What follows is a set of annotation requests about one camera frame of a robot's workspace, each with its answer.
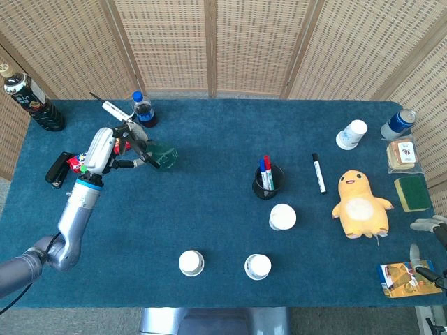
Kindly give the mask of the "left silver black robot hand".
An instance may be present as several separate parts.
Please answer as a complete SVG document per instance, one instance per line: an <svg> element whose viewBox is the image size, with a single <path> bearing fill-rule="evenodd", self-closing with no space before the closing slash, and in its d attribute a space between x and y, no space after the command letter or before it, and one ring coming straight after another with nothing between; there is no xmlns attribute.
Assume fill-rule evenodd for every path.
<svg viewBox="0 0 447 335"><path fill-rule="evenodd" d="M135 160L117 160L119 154L114 152L115 143L120 139L129 143L131 149L137 153ZM136 168L143 164L150 164L156 169L161 167L152 153L148 151L149 138L143 128L134 122L125 122L113 128L100 128L91 141L87 151L84 166L92 174L105 175L111 169Z"/></svg>

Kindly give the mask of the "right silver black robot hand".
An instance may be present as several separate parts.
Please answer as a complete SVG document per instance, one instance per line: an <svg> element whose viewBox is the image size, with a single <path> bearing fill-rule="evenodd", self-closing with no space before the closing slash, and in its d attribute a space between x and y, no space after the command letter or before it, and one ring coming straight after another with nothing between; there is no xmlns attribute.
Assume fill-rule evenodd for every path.
<svg viewBox="0 0 447 335"><path fill-rule="evenodd" d="M446 249L446 217L434 215L431 218L419 218L410 224L410 228L415 231L430 232L435 235L437 240ZM420 259L420 249L416 244L410 246L410 262L417 274L433 283L436 288L446 290L446 271L443 275L438 275L427 267L424 267Z"/></svg>

